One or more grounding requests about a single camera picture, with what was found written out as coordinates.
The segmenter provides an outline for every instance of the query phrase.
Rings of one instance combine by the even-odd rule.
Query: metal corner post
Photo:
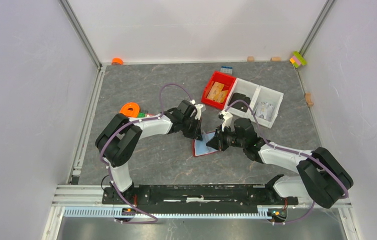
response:
[[[332,8],[333,4],[336,2],[336,0],[327,0],[322,7],[321,12],[319,13],[318,17],[315,20],[315,23],[313,24],[308,36],[305,39],[305,42],[303,43],[302,47],[299,50],[300,55],[304,56],[307,52],[309,46],[311,45],[312,41],[314,40],[315,36],[317,35],[318,31],[321,28],[321,25],[323,24],[324,20],[326,19],[330,9]]]
[[[98,69],[102,67],[102,63],[100,62],[99,58],[96,55],[95,50],[93,49],[93,46],[90,44],[89,39],[87,38],[86,33],[83,30],[83,27],[81,26],[80,22],[77,19],[77,16],[75,15],[74,11],[72,10],[72,7],[68,0],[59,0],[60,5],[62,6],[63,10],[65,11],[67,17],[69,18],[70,23],[72,24],[73,28],[75,29],[76,33],[79,36],[79,39],[81,39],[82,44],[84,44],[84,47],[87,49],[88,54],[90,55],[91,60],[93,61],[94,65]]]

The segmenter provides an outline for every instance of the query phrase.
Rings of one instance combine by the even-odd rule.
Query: gray marble surface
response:
[[[167,83],[183,85],[200,103],[203,90],[214,71],[233,67],[233,76],[284,93],[279,114],[271,129],[262,127],[267,139],[290,148],[314,150],[320,143],[306,105],[299,76],[290,62],[226,62],[108,66],[92,124],[79,185],[99,185],[107,174],[99,161],[95,140],[128,102],[149,113],[161,111],[159,90]],[[181,89],[163,91],[165,109],[188,99]],[[221,120],[211,106],[202,113],[202,129],[213,131]],[[241,148],[193,157],[192,140],[181,133],[141,139],[129,161],[135,184],[266,183],[277,174],[296,174],[275,165],[252,162]]]

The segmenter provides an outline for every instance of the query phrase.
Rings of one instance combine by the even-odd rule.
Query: red plastic container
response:
[[[227,75],[227,74],[219,72],[219,71],[215,71],[212,74],[212,77],[210,78],[210,80],[207,83],[206,87],[204,88],[201,102],[204,103],[204,104],[207,104],[209,106],[212,106],[214,108],[223,110],[224,106],[226,105],[226,101],[227,101],[228,95],[230,94],[231,89],[233,88],[233,85],[234,85],[235,81],[236,81],[235,77]],[[213,100],[210,100],[210,99],[206,98],[208,96],[208,94],[209,94],[209,91],[212,88],[212,85],[214,85],[215,82],[224,84],[224,88],[222,89],[223,91],[228,90],[227,96],[225,96],[225,99],[224,99],[223,103],[219,103],[217,101],[213,101]]]

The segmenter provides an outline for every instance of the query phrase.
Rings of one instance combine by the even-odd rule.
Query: gray floor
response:
[[[296,219],[305,209],[290,209]],[[110,218],[64,217],[58,240],[346,240],[336,208],[314,209],[302,221],[272,226],[262,219],[161,219],[147,225],[121,225]]]
[[[287,61],[108,66],[78,184],[99,185],[107,174],[94,142],[125,103],[135,102],[149,113],[159,113],[158,93],[167,83],[185,86],[199,103],[212,73],[219,71],[222,65],[233,67],[235,77],[284,93],[273,127],[262,128],[268,139],[301,150],[314,150],[319,146],[299,76]],[[162,98],[165,109],[177,107],[182,99],[188,99],[174,86],[164,90]],[[216,108],[206,107],[202,114],[204,131],[213,131],[221,124],[218,112]],[[129,161],[129,170],[135,184],[259,184],[277,174],[295,175],[278,166],[252,162],[240,148],[193,157],[192,141],[181,133],[141,139]]]

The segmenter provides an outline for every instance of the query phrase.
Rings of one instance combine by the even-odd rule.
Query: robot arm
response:
[[[186,138],[202,140],[202,109],[204,109],[203,104],[194,105],[194,101],[183,100],[178,107],[164,112],[162,117],[159,117],[159,114],[156,115],[157,120],[142,121],[142,118],[128,118],[121,113],[115,115],[95,141],[99,152],[120,127],[130,121],[140,120],[124,128],[119,133],[122,137],[115,137],[103,155],[103,159],[109,163],[108,167],[111,168],[112,178],[118,189],[124,192],[133,184],[128,169],[128,160],[140,139],[182,131]]]
[[[225,151],[230,146],[242,148],[247,158],[252,161],[277,165],[299,174],[295,177],[279,176],[279,179],[273,180],[273,188],[280,197],[310,197],[323,208],[330,208],[344,194],[340,185],[326,171],[300,153],[319,160],[346,189],[350,189],[354,184],[349,174],[323,147],[318,147],[314,151],[284,147],[291,152],[282,151],[276,149],[280,146],[274,142],[267,141],[267,144],[264,139],[258,137],[249,119],[235,120],[234,131],[231,131],[231,113],[222,111],[219,117],[223,123],[216,128],[214,137],[206,143],[208,147],[219,151]]]

